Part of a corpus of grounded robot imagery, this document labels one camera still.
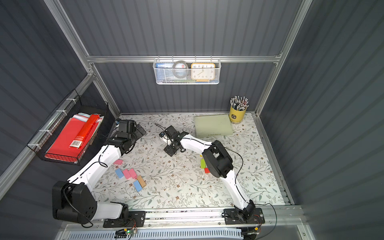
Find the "pink block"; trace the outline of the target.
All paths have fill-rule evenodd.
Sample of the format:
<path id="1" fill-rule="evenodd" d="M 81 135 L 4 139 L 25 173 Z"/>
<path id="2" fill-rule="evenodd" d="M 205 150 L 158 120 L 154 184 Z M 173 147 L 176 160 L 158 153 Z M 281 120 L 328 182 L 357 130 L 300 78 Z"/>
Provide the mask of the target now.
<path id="1" fill-rule="evenodd" d="M 134 169 L 129 169 L 129 174 L 130 174 L 130 176 L 131 176 L 131 178 L 132 179 L 137 179 L 137 173 L 135 172 L 135 170 Z"/>
<path id="2" fill-rule="evenodd" d="M 124 169 L 124 170 L 123 170 L 123 175 L 124 175 L 124 177 L 125 177 L 127 180 L 129 180 L 129 179 L 131 178 L 131 174 L 130 174 L 130 172 L 129 172 L 128 169 Z"/>
<path id="3" fill-rule="evenodd" d="M 123 163 L 123 160 L 120 160 L 120 159 L 118 159 L 118 160 L 116 160 L 115 162 L 114 162 L 114 165 L 122 165 L 122 163 Z"/>

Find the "green block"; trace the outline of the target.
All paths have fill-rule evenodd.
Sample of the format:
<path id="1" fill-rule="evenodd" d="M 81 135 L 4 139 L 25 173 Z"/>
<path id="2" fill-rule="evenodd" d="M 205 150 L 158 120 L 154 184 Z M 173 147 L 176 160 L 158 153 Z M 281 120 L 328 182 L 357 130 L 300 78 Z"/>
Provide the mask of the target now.
<path id="1" fill-rule="evenodd" d="M 201 159 L 201 169 L 205 169 L 206 168 L 206 162 L 204 159 Z"/>

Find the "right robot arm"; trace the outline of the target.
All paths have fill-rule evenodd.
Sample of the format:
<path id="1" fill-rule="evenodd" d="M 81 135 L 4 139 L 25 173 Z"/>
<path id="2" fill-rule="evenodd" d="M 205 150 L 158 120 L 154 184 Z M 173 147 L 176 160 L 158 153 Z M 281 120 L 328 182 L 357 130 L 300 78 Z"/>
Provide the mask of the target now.
<path id="1" fill-rule="evenodd" d="M 187 132 L 178 132 L 173 126 L 169 126 L 159 133 L 159 137 L 167 144 L 164 151 L 173 156 L 177 151 L 191 150 L 202 155 L 210 173 L 220 179 L 229 191 L 238 218 L 245 223 L 256 209 L 255 203 L 246 194 L 237 181 L 238 173 L 234 171 L 233 159 L 220 141 L 207 142 L 193 137 Z"/>

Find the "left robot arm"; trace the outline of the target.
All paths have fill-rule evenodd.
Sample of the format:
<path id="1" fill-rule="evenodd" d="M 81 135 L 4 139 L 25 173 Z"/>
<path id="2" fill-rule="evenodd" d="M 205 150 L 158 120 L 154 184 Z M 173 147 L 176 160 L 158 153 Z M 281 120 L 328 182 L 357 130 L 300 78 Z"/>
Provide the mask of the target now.
<path id="1" fill-rule="evenodd" d="M 52 189 L 53 217 L 56 220 L 93 226 L 93 221 L 130 222 L 129 207 L 123 203 L 99 203 L 93 196 L 96 183 L 122 155 L 131 152 L 146 130 L 134 120 L 119 119 L 100 151 L 67 181 L 58 181 Z"/>

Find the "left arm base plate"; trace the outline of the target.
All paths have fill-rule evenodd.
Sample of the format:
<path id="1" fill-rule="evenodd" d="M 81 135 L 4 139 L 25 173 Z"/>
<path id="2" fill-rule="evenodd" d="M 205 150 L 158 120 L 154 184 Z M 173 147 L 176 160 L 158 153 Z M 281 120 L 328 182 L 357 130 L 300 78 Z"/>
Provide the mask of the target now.
<path id="1" fill-rule="evenodd" d="M 133 228 L 143 227 L 146 218 L 145 211 L 125 211 L 118 219 L 106 219 L 104 228 Z"/>

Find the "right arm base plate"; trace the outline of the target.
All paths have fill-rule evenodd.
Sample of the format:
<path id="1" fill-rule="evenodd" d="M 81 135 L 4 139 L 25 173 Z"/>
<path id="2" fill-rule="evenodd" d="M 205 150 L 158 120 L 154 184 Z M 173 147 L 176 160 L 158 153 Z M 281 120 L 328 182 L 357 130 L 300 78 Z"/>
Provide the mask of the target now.
<path id="1" fill-rule="evenodd" d="M 224 209 L 222 217 L 224 218 L 226 225 L 260 225 L 265 223 L 264 214 L 261 208 L 255 208 L 250 214 L 240 211 L 237 208 Z"/>

